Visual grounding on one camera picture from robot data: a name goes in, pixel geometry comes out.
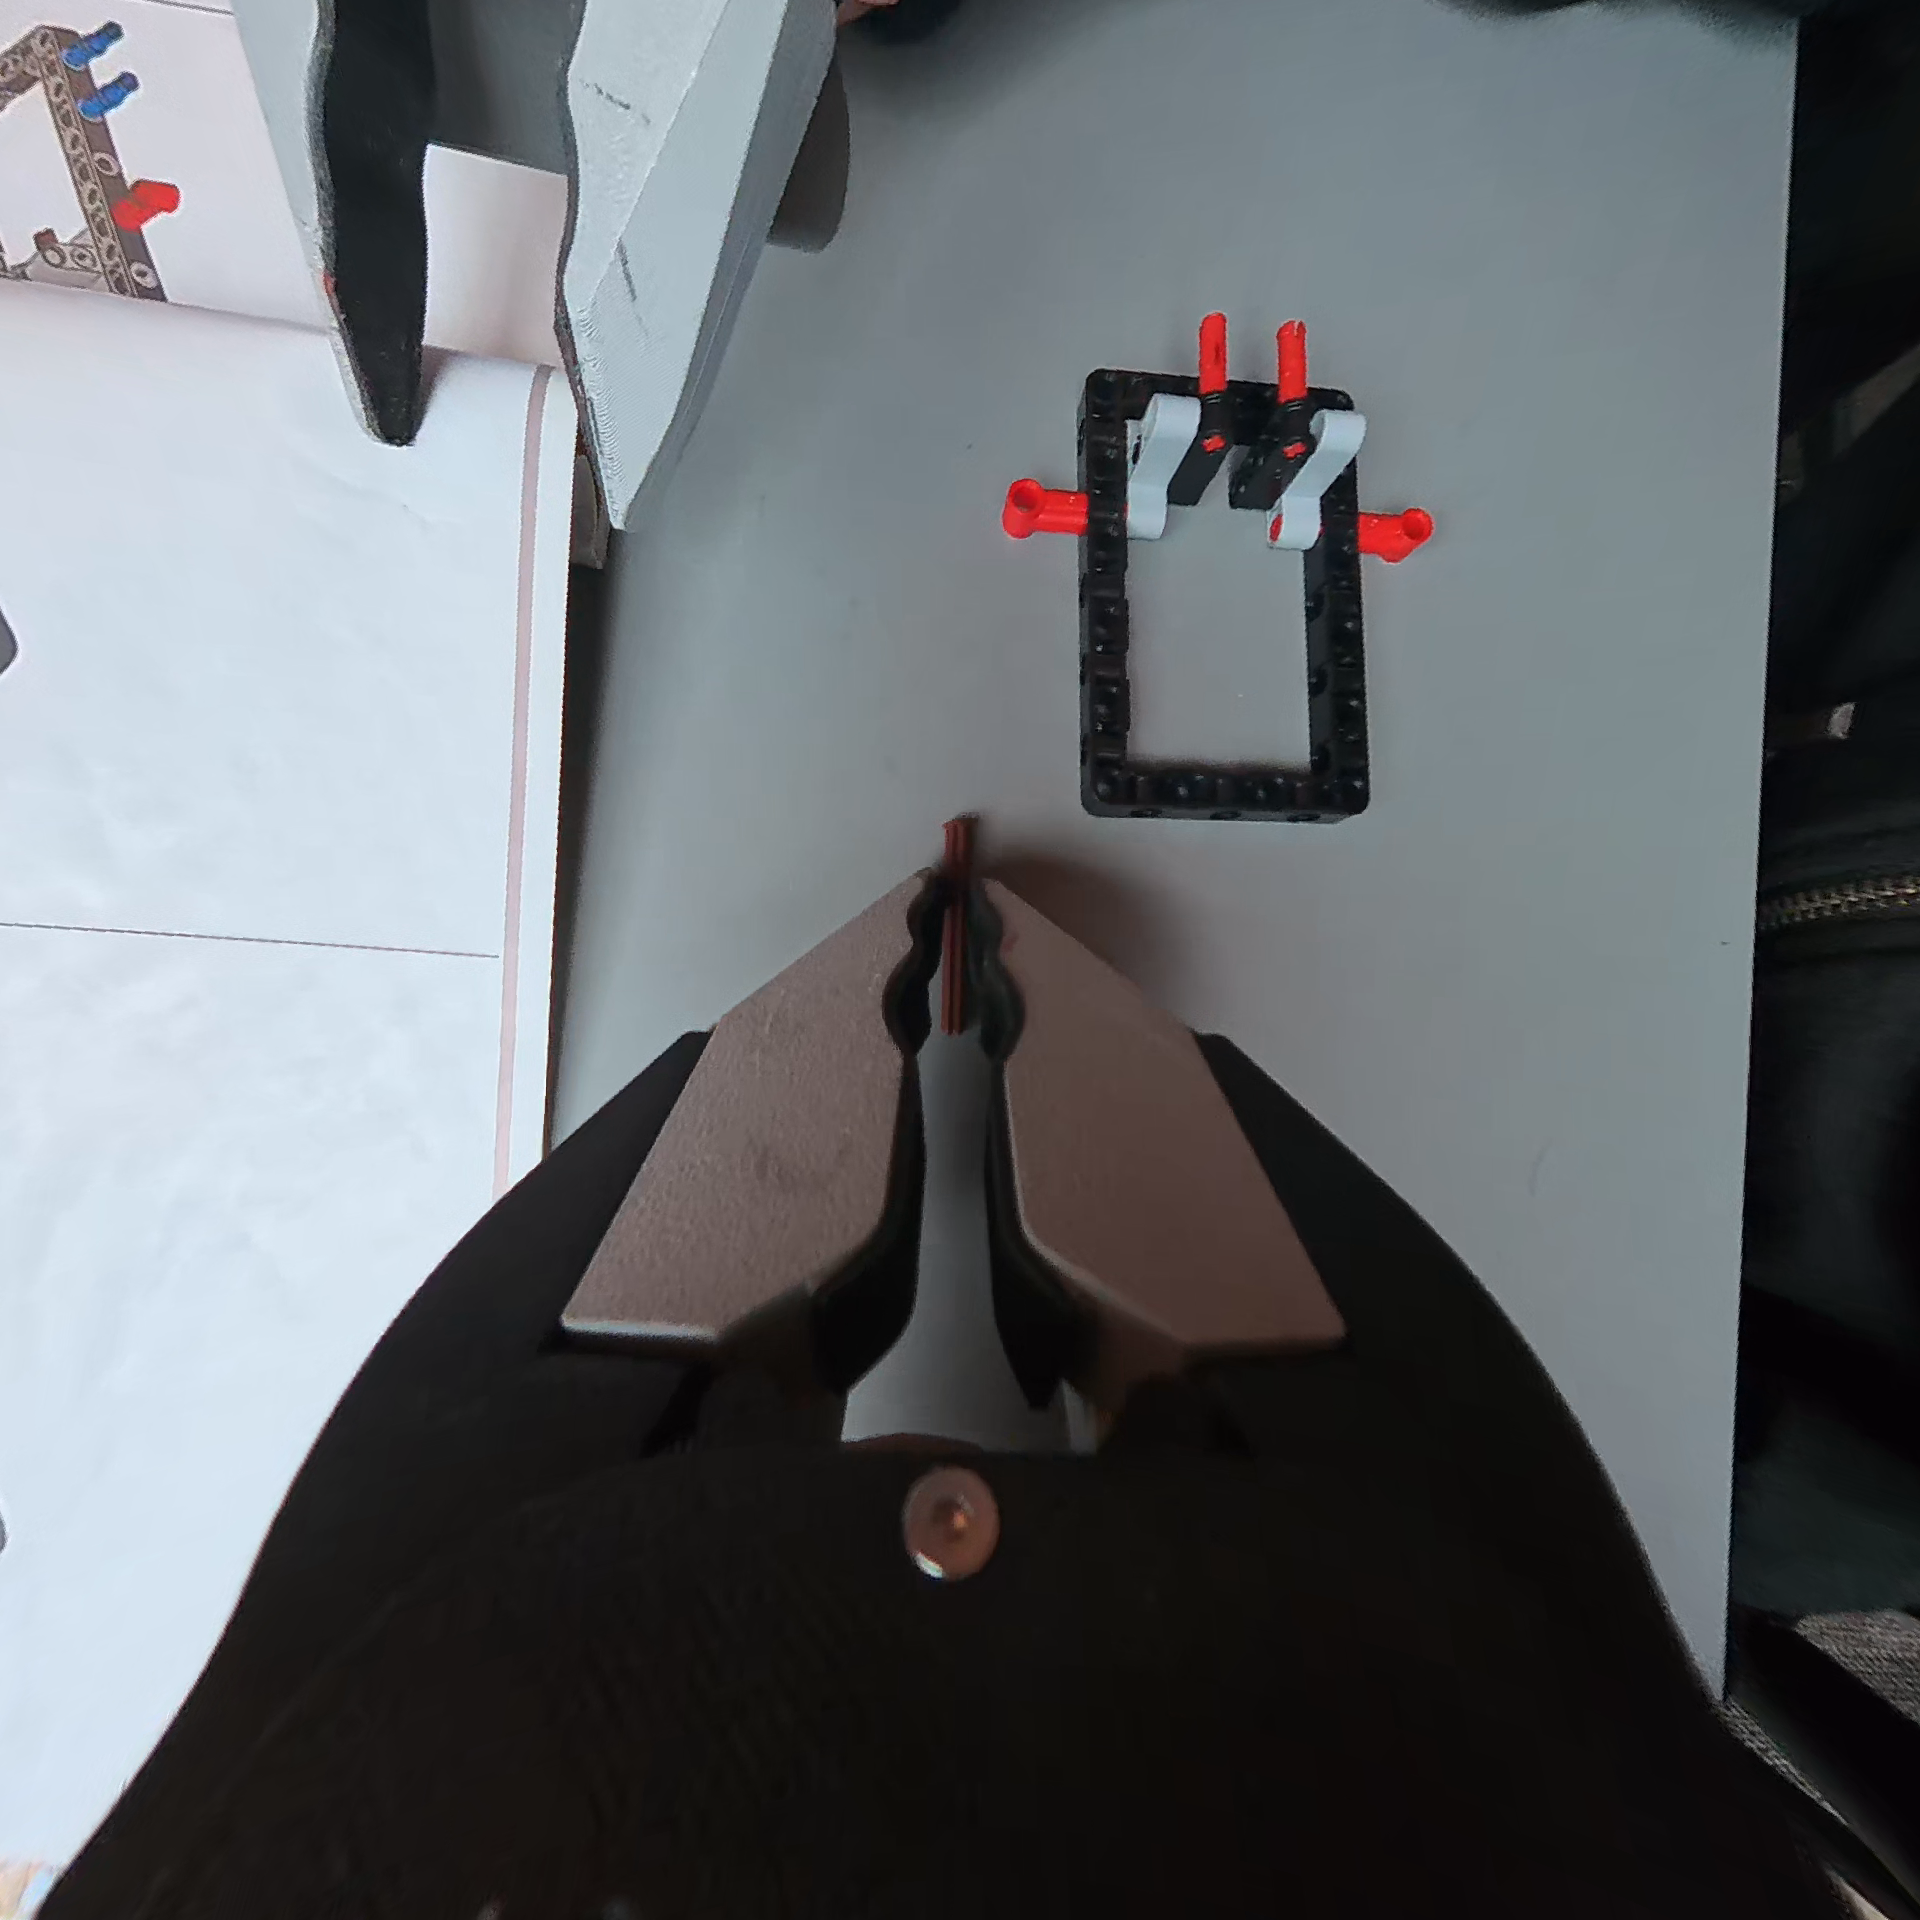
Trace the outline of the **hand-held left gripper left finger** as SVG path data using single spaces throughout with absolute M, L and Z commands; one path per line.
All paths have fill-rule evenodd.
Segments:
M 916 1300 L 918 1057 L 943 880 L 915 872 L 718 1019 L 562 1329 L 845 1395 Z

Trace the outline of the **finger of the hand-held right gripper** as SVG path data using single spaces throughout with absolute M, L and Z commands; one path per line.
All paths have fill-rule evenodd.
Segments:
M 703 409 L 834 52 L 828 3 L 586 3 L 557 338 L 612 529 Z
M 414 443 L 424 409 L 428 3 L 236 3 L 304 266 L 359 426 Z

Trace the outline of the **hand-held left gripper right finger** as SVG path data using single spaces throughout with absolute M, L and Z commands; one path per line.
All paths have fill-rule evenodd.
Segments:
M 999 880 L 967 900 L 992 1065 L 999 1341 L 1030 1407 L 1346 1338 L 1192 1031 Z

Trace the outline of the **dark brown lego axle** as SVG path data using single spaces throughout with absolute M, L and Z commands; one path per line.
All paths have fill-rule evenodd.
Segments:
M 968 1031 L 968 912 L 975 864 L 975 817 L 957 815 L 943 826 L 943 952 L 942 952 L 942 1012 L 943 1039 L 960 1039 Z

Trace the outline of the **black lego frame assembly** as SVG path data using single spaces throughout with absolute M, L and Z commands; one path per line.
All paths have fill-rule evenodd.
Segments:
M 1280 404 L 1277 348 L 1266 380 L 1234 377 L 1230 360 L 1227 315 L 1211 312 L 1192 373 L 1091 370 L 1075 484 L 1024 476 L 1000 504 L 1010 540 L 1077 548 L 1079 800 L 1100 821 L 1341 826 L 1374 797 L 1363 572 L 1419 554 L 1434 516 L 1360 505 L 1366 420 L 1348 392 L 1310 373 L 1308 400 Z M 1232 513 L 1258 516 L 1264 551 L 1300 565 L 1308 755 L 1296 763 L 1148 756 L 1134 744 L 1134 551 L 1215 484 Z

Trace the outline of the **lego instruction booklet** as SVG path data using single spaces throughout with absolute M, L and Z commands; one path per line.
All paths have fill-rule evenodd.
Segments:
M 567 189 L 428 153 L 374 442 L 236 12 L 5 5 L 5 1914 L 547 1133 Z

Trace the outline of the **black backpack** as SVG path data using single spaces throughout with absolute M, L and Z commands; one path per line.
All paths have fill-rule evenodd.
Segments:
M 1733 1602 L 1918 1594 L 1918 397 L 1773 524 Z

